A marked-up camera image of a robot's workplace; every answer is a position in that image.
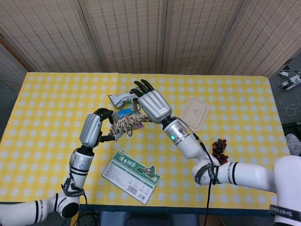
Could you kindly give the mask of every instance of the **yellow checkered tablecloth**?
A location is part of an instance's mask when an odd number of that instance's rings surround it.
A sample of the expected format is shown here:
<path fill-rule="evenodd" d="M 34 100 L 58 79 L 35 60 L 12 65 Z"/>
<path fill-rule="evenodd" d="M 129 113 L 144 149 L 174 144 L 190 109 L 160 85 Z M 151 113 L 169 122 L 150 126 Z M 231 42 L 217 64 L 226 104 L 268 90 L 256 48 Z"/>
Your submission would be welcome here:
<path fill-rule="evenodd" d="M 218 138 L 227 139 L 230 161 L 260 164 L 272 170 L 288 148 L 271 92 L 264 77 L 118 73 L 28 73 L 0 144 L 0 202 L 27 202 L 61 191 L 72 151 L 88 113 L 114 109 L 107 95 L 120 94 L 147 79 L 166 98 L 173 115 L 181 115 L 189 98 L 210 105 L 198 134 L 208 150 Z M 117 142 L 99 144 L 84 189 L 90 204 L 143 206 L 101 177 L 115 152 L 144 165 L 154 164 L 162 177 L 147 206 L 206 206 L 207 186 L 197 185 L 185 159 L 166 137 L 161 125 L 143 129 Z M 109 131 L 105 122 L 102 130 Z M 212 188 L 210 207 L 268 209 L 276 195 L 222 184 Z"/>

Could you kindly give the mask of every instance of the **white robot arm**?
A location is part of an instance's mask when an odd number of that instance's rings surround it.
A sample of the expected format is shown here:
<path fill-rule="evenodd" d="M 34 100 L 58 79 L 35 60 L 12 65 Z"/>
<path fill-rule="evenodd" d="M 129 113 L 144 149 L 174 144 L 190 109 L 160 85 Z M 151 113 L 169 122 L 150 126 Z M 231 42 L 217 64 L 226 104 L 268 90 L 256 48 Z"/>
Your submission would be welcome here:
<path fill-rule="evenodd" d="M 190 134 L 185 123 L 171 117 L 172 109 L 147 81 L 135 84 L 141 89 L 131 90 L 138 98 L 141 108 L 154 123 L 162 123 L 163 130 L 171 141 L 180 149 L 187 159 L 198 159 L 199 163 L 192 169 L 196 183 L 208 185 L 230 183 L 238 186 L 255 188 L 277 194 L 277 206 L 270 206 L 269 213 L 276 215 L 277 226 L 301 226 L 301 158 L 285 156 L 280 158 L 274 171 L 254 164 L 228 162 L 219 166 L 219 162 L 205 151 L 204 144 L 194 133 Z"/>
<path fill-rule="evenodd" d="M 76 215 L 79 210 L 79 197 L 85 193 L 83 186 L 93 160 L 93 148 L 99 142 L 117 140 L 122 136 L 121 133 L 102 136 L 102 122 L 107 118 L 113 124 L 121 117 L 118 113 L 105 108 L 87 116 L 79 137 L 82 146 L 75 149 L 70 157 L 70 173 L 62 185 L 63 191 L 44 200 L 0 205 L 0 226 L 35 224 L 45 220 L 50 212 L 56 211 L 63 218 Z"/>
<path fill-rule="evenodd" d="M 277 193 L 278 206 L 270 207 L 269 212 L 275 214 L 277 226 L 301 226 L 301 158 L 286 156 L 279 159 L 274 172 L 258 165 L 228 162 L 222 166 L 205 151 L 204 144 L 197 135 L 189 133 L 189 127 L 177 117 L 171 117 L 172 109 L 163 96 L 146 80 L 135 81 L 140 92 L 132 89 L 148 117 L 163 130 L 171 141 L 180 149 L 187 159 L 198 159 L 192 176 L 196 183 L 208 185 L 214 181 L 255 188 Z M 80 135 L 82 147 L 76 149 L 70 159 L 70 174 L 62 185 L 63 192 L 45 200 L 21 203 L 16 205 L 0 205 L 0 226 L 24 226 L 43 221 L 48 213 L 58 211 L 63 218 L 74 216 L 79 210 L 79 196 L 84 193 L 85 183 L 94 153 L 93 148 L 99 142 L 117 140 L 122 134 L 102 136 L 101 125 L 106 118 L 113 123 L 120 116 L 107 109 L 99 109 L 89 114 Z"/>

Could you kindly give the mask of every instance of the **dark red grapes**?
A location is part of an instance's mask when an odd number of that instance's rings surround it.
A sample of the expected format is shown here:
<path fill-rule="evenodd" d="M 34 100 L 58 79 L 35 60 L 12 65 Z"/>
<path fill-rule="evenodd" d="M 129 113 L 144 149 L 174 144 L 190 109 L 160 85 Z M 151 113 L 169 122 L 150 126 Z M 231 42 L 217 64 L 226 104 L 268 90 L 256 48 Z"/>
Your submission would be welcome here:
<path fill-rule="evenodd" d="M 213 150 L 212 156 L 215 157 L 220 162 L 220 165 L 223 165 L 228 162 L 227 159 L 229 158 L 229 156 L 223 154 L 224 149 L 227 146 L 226 142 L 227 142 L 226 139 L 224 140 L 218 139 L 217 142 L 214 142 L 212 144 L 212 150 Z"/>

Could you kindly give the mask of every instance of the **black cable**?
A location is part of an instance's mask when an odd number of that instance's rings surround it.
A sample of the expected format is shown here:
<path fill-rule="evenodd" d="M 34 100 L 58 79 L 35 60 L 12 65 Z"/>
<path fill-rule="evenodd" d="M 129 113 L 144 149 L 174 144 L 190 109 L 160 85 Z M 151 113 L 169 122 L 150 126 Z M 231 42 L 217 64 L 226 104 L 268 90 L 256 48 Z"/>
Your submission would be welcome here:
<path fill-rule="evenodd" d="M 287 82 L 291 82 L 291 80 L 288 78 L 288 77 L 286 77 L 286 76 L 284 76 L 284 75 L 282 75 L 282 74 L 277 74 L 280 78 L 282 78 L 282 79 L 285 79 Z"/>
<path fill-rule="evenodd" d="M 64 220 L 64 222 L 62 223 L 61 226 L 64 226 L 66 222 L 67 222 L 67 219 Z"/>
<path fill-rule="evenodd" d="M 212 184 L 212 180 L 210 180 L 209 187 L 208 187 L 208 197 L 207 197 L 206 216 L 205 216 L 204 226 L 206 226 L 206 223 L 207 223 L 207 217 L 208 217 L 208 211 L 209 211 L 209 202 L 210 202 L 211 184 Z"/>
<path fill-rule="evenodd" d="M 195 134 L 193 133 L 193 136 L 194 138 L 198 141 L 199 145 L 201 145 L 202 149 L 205 151 L 205 153 L 207 154 L 210 162 L 211 162 L 211 167 L 212 167 L 212 172 L 214 173 L 214 163 L 213 163 L 213 160 L 210 156 L 210 154 L 208 153 L 204 143 L 200 140 L 200 138 Z M 206 215 L 205 215 L 205 221 L 204 221 L 204 226 L 206 226 L 206 223 L 207 223 L 207 217 L 208 217 L 208 212 L 209 212 L 209 202 L 210 202 L 210 192 L 211 192 L 211 184 L 212 184 L 212 179 L 210 179 L 210 182 L 209 182 L 209 187 L 208 187 L 208 197 L 207 197 L 207 206 L 206 206 Z"/>
<path fill-rule="evenodd" d="M 76 226 L 76 224 L 78 226 L 80 226 L 79 224 L 79 220 L 83 217 L 83 216 L 87 216 L 87 215 L 91 215 L 93 220 L 90 222 L 90 224 L 95 224 L 95 225 L 99 225 L 101 226 L 101 223 L 100 223 L 100 218 L 99 218 L 99 215 L 94 211 L 92 210 L 89 206 L 88 206 L 88 201 L 87 201 L 87 197 L 86 197 L 86 194 L 84 194 L 84 197 L 85 197 L 85 201 L 86 201 L 86 207 L 90 210 L 89 213 L 85 213 L 83 214 L 83 212 L 81 212 L 79 214 L 79 217 L 77 218 L 77 220 L 74 222 L 74 224 L 72 226 Z"/>

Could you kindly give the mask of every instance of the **sneaker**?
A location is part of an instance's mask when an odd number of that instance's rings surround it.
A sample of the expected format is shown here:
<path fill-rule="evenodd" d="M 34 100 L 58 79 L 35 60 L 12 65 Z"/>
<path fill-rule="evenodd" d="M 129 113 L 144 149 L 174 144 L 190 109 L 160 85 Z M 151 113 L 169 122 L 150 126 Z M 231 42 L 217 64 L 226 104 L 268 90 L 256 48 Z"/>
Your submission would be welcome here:
<path fill-rule="evenodd" d="M 288 149 L 290 150 L 291 155 L 301 156 L 301 142 L 300 140 L 292 133 L 287 134 L 286 142 Z"/>

